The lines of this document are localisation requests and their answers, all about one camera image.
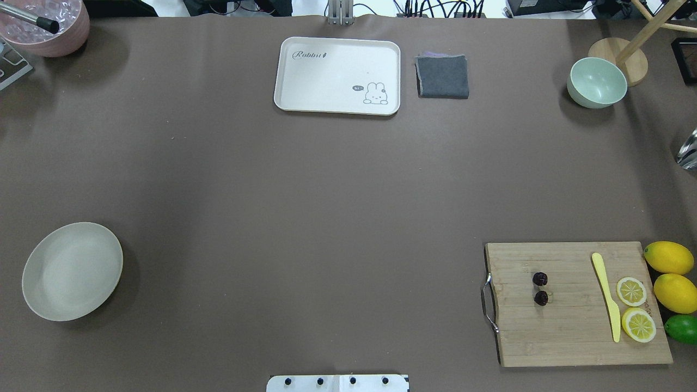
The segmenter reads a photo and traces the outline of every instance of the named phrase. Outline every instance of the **knife blade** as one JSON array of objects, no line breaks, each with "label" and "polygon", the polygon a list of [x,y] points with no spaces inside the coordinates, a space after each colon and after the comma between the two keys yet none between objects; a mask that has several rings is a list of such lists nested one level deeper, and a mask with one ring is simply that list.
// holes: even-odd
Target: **knife blade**
[{"label": "knife blade", "polygon": [[603,257],[596,252],[591,255],[591,259],[593,260],[593,268],[595,269],[596,275],[598,275],[600,288],[603,290],[603,296],[605,297],[605,305],[607,306],[608,314],[610,315],[612,340],[617,343],[620,341],[620,307],[610,295],[610,285],[608,284],[608,276],[605,272],[605,262],[603,261]]}]

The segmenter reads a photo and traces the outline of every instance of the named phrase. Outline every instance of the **wooden base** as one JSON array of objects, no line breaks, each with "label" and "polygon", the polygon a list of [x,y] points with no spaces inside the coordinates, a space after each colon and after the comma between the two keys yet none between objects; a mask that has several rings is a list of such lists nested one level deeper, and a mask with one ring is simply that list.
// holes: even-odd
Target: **wooden base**
[{"label": "wooden base", "polygon": [[627,45],[628,40],[621,38],[604,38],[593,44],[588,50],[589,57],[600,57],[615,64],[627,78],[628,86],[636,86],[649,71],[649,62],[641,49],[637,49],[624,64],[617,64],[616,58]]}]

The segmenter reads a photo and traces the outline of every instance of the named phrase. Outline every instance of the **cutting board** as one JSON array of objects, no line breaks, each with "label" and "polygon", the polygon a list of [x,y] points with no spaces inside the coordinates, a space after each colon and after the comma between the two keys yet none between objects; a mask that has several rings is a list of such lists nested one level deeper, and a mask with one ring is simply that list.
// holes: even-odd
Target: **cutting board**
[{"label": "cutting board", "polygon": [[[605,260],[608,282],[620,314],[628,308],[615,292],[619,279],[639,279],[648,292],[641,306],[656,323],[649,343],[612,330],[591,254]],[[639,242],[488,243],[494,322],[501,366],[625,365],[672,363],[643,250]],[[552,302],[533,301],[533,274],[548,276]]]}]

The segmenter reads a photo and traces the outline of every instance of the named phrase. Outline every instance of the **yellow lemon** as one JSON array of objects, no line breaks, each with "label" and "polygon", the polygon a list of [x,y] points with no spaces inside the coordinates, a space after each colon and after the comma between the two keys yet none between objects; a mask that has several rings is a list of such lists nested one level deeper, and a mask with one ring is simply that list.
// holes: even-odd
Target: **yellow lemon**
[{"label": "yellow lemon", "polygon": [[639,280],[627,276],[617,282],[617,296],[628,306],[639,306],[646,302],[646,287]]},{"label": "yellow lemon", "polygon": [[646,310],[629,308],[622,315],[622,329],[630,338],[641,343],[648,343],[656,336],[656,323]]},{"label": "yellow lemon", "polygon": [[654,283],[654,294],[666,308],[676,313],[697,311],[697,287],[682,275],[665,273]]},{"label": "yellow lemon", "polygon": [[644,248],[644,258],[658,272],[684,275],[695,265],[692,253],[679,243],[658,241]]}]

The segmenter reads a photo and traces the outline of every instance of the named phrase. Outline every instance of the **lemon slice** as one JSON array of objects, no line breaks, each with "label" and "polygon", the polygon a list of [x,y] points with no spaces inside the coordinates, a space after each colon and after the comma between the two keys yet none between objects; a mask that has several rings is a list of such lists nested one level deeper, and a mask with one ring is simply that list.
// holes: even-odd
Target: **lemon slice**
[{"label": "lemon slice", "polygon": [[656,336],[656,324],[646,310],[629,308],[622,315],[622,329],[630,338],[648,343]]},{"label": "lemon slice", "polygon": [[637,279],[627,276],[617,282],[617,296],[628,306],[639,306],[646,302],[646,287]]}]

